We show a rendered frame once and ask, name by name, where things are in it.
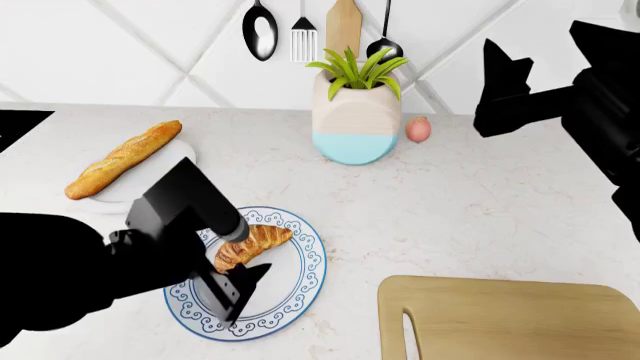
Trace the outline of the black cooktop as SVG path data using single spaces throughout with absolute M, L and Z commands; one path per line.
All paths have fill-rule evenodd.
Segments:
M 53 113 L 44 110 L 0 110 L 0 154 Z

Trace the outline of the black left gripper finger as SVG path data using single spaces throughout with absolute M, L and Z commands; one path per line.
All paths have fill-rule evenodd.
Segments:
M 271 268 L 271 263 L 247 268 L 242 263 L 225 274 L 213 266 L 205 266 L 193 282 L 196 295 L 222 326 L 233 326 L 256 290 L 258 282 Z

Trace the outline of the black hanging ladle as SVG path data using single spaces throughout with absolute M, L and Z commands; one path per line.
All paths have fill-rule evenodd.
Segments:
M 392 0 L 386 0 L 385 17 L 382 29 L 381 38 L 378 41 L 374 41 L 366 49 L 367 58 L 381 53 L 382 57 L 379 59 L 378 64 L 382 65 L 392 59 L 396 59 L 404 56 L 404 50 L 402 47 L 394 41 L 390 41 L 387 37 L 388 24 L 391 11 Z

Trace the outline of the golden baguette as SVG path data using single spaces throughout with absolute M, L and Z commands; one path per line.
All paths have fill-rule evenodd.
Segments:
M 81 200 L 98 194 L 123 173 L 166 146 L 181 130 L 181 122 L 173 120 L 161 122 L 143 134 L 130 138 L 110 152 L 102 161 L 87 167 L 65 188 L 65 196 L 70 200 Z

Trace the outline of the green leafy plant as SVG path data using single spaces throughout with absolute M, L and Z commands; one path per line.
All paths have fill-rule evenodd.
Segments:
M 390 48 L 379 50 L 369 56 L 362 67 L 359 67 L 355 54 L 347 47 L 344 56 L 340 56 L 333 50 L 325 49 L 329 56 L 326 62 L 309 62 L 306 68 L 320 68 L 330 74 L 330 86 L 328 89 L 328 101 L 332 101 L 340 89 L 371 90 L 379 86 L 388 86 L 401 101 L 402 91 L 397 80 L 391 77 L 391 72 L 409 62 L 403 56 L 389 59 L 382 64 L 379 61 L 391 51 Z

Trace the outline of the black hanging spoon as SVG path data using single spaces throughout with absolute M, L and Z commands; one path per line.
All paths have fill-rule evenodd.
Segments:
M 278 26 L 273 14 L 260 0 L 254 0 L 244 15 L 242 33 L 249 52 L 260 62 L 273 56 L 278 44 Z

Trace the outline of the light wooden cutting board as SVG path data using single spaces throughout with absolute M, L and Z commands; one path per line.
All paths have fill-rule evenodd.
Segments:
M 640 310 L 611 287 L 393 275 L 378 293 L 381 356 L 406 360 L 640 360 Z

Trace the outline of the black and white slotted spatula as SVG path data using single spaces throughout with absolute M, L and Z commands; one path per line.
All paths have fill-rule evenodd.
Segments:
M 306 0 L 299 0 L 300 17 L 290 31 L 290 60 L 296 63 L 315 62 L 318 58 L 318 32 L 306 17 Z

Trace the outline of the golden croissant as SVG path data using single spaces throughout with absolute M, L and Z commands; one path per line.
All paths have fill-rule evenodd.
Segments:
M 225 274 L 238 264 L 246 265 L 264 251 L 288 242 L 293 237 L 292 230 L 270 225 L 250 225 L 249 236 L 242 242 L 225 242 L 214 257 L 214 268 Z

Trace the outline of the beige and blue plant pot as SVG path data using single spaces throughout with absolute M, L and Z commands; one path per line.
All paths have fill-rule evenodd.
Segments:
M 333 79 L 327 71 L 320 71 L 314 80 L 313 145 L 326 158 L 340 164 L 377 161 L 397 143 L 401 101 L 385 84 L 373 89 L 343 87 L 329 98 Z

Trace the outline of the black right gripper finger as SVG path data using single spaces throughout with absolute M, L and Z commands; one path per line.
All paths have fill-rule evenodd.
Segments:
M 640 32 L 575 20 L 570 35 L 594 68 L 640 68 Z
M 576 89 L 566 86 L 531 92 L 527 84 L 532 59 L 511 59 L 494 41 L 483 45 L 484 88 L 475 110 L 474 128 L 482 137 L 508 134 L 525 125 L 565 115 Z

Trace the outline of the hanging wooden paddle board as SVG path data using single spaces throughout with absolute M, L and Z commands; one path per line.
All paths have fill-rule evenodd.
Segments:
M 326 48 L 343 54 L 350 48 L 359 56 L 362 14 L 355 0 L 336 0 L 326 16 Z

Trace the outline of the blue patterned white plate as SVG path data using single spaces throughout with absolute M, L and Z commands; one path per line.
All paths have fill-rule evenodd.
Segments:
M 189 332 L 214 341 L 238 342 L 263 338 L 293 323 L 312 305 L 326 275 L 324 244 L 303 218 L 284 209 L 247 206 L 239 209 L 250 225 L 272 225 L 291 230 L 292 239 L 264 251 L 249 266 L 269 263 L 240 317 L 224 327 L 205 305 L 196 281 L 166 287 L 166 305 L 178 323 Z

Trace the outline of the plain white round plate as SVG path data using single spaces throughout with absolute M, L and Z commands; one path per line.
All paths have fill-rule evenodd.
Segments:
M 98 194 L 78 200 L 80 209 L 99 215 L 127 215 L 134 200 L 158 182 L 176 164 L 188 158 L 197 163 L 194 149 L 182 140 L 172 140 L 140 164 L 127 170 Z

